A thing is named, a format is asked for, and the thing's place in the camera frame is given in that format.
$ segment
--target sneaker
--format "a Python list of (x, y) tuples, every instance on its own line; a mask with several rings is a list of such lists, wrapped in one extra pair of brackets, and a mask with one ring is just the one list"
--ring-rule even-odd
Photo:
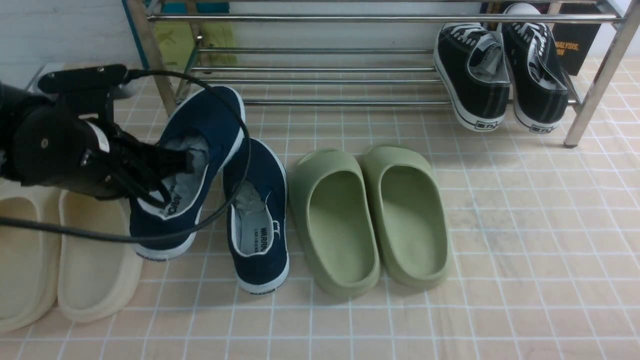
[(227, 213), (229, 250), (240, 287), (254, 295), (275, 291), (289, 275), (287, 177), (278, 156), (260, 140), (251, 139), (246, 181), (239, 184), (246, 164), (240, 150), (223, 171), (225, 197), (242, 186)]
[(473, 131), (495, 130), (509, 101), (502, 43), (494, 35), (478, 22), (450, 22), (442, 26), (433, 52), (458, 121)]
[[(237, 106), (244, 121), (244, 104), (232, 88), (216, 86), (219, 94)], [(172, 202), (163, 209), (140, 199), (130, 199), (132, 236), (160, 236), (193, 227), (200, 219), (213, 178), (238, 151), (243, 132), (234, 115), (217, 97), (201, 90), (187, 98), (169, 118), (158, 146), (189, 150), (193, 154), (192, 174), (177, 174), (163, 179)], [(159, 192), (152, 196), (162, 199)], [(135, 244), (139, 256), (166, 261), (182, 255), (193, 243), (196, 233), (171, 241)]]
[[(540, 14), (526, 3), (513, 4), (505, 13)], [(500, 24), (498, 31), (513, 79), (516, 118), (532, 133), (550, 133), (558, 127), (569, 100), (551, 29), (546, 24), (510, 22)]]

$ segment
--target cream slipper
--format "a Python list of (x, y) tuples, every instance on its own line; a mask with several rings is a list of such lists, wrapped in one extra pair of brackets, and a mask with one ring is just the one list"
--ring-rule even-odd
[[(98, 201), (64, 191), (60, 220), (64, 226), (129, 234), (129, 220), (119, 201)], [(98, 320), (131, 300), (143, 261), (128, 244), (63, 236), (61, 253), (58, 304), (67, 318)]]
[[(60, 191), (0, 185), (0, 216), (58, 224)], [(56, 301), (60, 235), (0, 227), (0, 332), (29, 325)]]

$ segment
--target shoe rack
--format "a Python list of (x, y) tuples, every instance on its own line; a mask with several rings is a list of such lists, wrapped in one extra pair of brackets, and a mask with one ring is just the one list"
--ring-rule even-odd
[[(134, 34), (136, 44), (144, 52), (146, 58), (143, 59), (143, 66), (149, 69), (163, 69), (163, 62), (160, 50), (156, 43), (153, 32), (153, 25), (157, 21), (189, 22), (195, 40), (194, 47), (185, 73), (203, 72), (245, 72), (258, 74), (255, 78), (229, 77), (210, 79), (211, 82), (221, 85), (429, 85), (440, 83), (439, 79), (392, 79), (367, 80), (367, 79), (266, 79), (259, 76), (260, 73), (289, 72), (289, 73), (407, 73), (407, 72), (435, 72), (433, 66), (425, 67), (258, 67), (258, 66), (205, 66), (200, 60), (203, 54), (265, 54), (265, 55), (299, 55), (299, 54), (334, 54), (334, 55), (385, 55), (385, 54), (431, 54), (430, 49), (320, 49), (320, 48), (268, 48), (268, 47), (229, 47), (204, 49), (199, 46), (202, 34), (200, 34), (198, 24), (202, 22), (324, 22), (324, 23), (381, 23), (381, 22), (546, 22), (572, 23), (572, 24), (609, 24), (616, 30), (616, 34), (609, 46), (608, 51), (600, 63), (600, 68), (595, 75), (589, 90), (586, 94), (580, 94), (569, 76), (566, 76), (570, 88), (569, 105), (575, 109), (575, 119), (564, 139), (564, 146), (568, 148), (576, 147), (585, 132), (600, 100), (611, 81), (622, 57), (631, 43), (638, 25), (640, 25), (640, 0), (631, 0), (626, 12), (622, 11), (612, 0), (529, 0), (526, 3), (587, 3), (596, 4), (600, 13), (584, 15), (564, 15), (558, 14), (558, 6), (551, 6), (550, 13), (541, 15), (506, 15), (506, 14), (466, 14), (466, 15), (322, 15), (322, 14), (251, 14), (251, 13), (215, 13), (202, 14), (195, 12), (196, 2), (230, 2), (233, 0), (186, 0), (187, 13), (169, 14), (161, 13), (160, 9), (164, 5), (164, 0), (152, 0), (148, 7), (145, 7), (142, 0), (123, 0), (127, 17), (136, 28)], [(293, 2), (344, 2), (345, 0), (295, 0)], [(446, 2), (469, 2), (467, 0), (447, 0)], [(393, 1), (368, 0), (363, 3), (389, 3)], [(441, 2), (429, 0), (403, 0), (402, 2)], [(156, 85), (162, 98), (164, 107), (171, 113), (176, 107), (177, 99), (184, 96), (186, 84), (183, 82), (178, 86), (176, 92), (172, 90), (171, 83), (164, 77), (156, 77)], [(341, 100), (341, 99), (244, 99), (246, 106), (368, 106), (368, 107), (405, 107), (405, 106), (445, 106), (451, 104), (449, 100), (424, 99), (419, 101), (400, 101), (393, 99), (376, 100)]]

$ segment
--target green slide sandal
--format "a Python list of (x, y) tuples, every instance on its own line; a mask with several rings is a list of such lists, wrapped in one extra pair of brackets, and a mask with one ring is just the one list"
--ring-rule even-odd
[(420, 288), (443, 282), (451, 246), (431, 165), (411, 150), (378, 145), (363, 170), (389, 276)]
[(325, 292), (357, 297), (380, 279), (380, 260), (356, 159), (335, 149), (306, 155), (289, 198), (307, 263)]

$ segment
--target black canvas shoe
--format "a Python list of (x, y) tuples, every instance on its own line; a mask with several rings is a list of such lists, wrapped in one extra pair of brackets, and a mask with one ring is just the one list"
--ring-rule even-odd
[(473, 131), (495, 130), (509, 100), (499, 33), (490, 33), (477, 22), (444, 24), (433, 57), (460, 124)]
[[(540, 14), (525, 3), (511, 5), (505, 13)], [(513, 80), (516, 118), (532, 133), (550, 133), (558, 127), (569, 100), (551, 29), (546, 24), (509, 22), (498, 30)]]

